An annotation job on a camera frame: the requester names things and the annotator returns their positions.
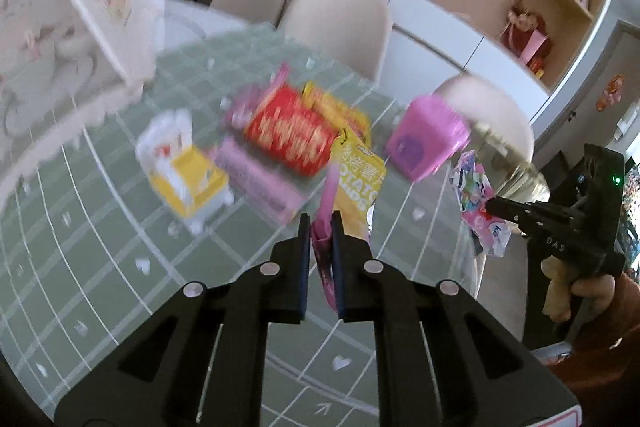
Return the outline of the person's right hand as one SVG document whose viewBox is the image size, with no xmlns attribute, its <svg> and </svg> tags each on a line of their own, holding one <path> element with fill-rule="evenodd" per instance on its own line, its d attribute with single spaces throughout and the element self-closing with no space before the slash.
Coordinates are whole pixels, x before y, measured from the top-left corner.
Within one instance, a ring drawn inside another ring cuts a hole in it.
<svg viewBox="0 0 640 427">
<path fill-rule="evenodd" d="M 602 314 L 613 301 L 616 283 L 612 275 L 604 274 L 578 279 L 577 269 L 573 265 L 553 256 L 544 259 L 540 269 L 549 280 L 542 313 L 554 323 L 562 323 L 570 319 L 572 316 L 570 300 L 573 297 L 590 301 L 588 320 Z"/>
</svg>

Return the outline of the person's orange sleeve forearm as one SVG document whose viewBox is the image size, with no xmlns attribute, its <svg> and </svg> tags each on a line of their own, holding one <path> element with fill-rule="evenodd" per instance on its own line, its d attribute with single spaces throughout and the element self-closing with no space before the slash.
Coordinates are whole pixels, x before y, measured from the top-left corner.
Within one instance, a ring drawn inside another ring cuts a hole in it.
<svg viewBox="0 0 640 427">
<path fill-rule="evenodd" d="M 639 285 L 614 277 L 612 303 L 582 325 L 572 353 L 549 365 L 584 410 L 610 413 L 639 393 Z"/>
</svg>

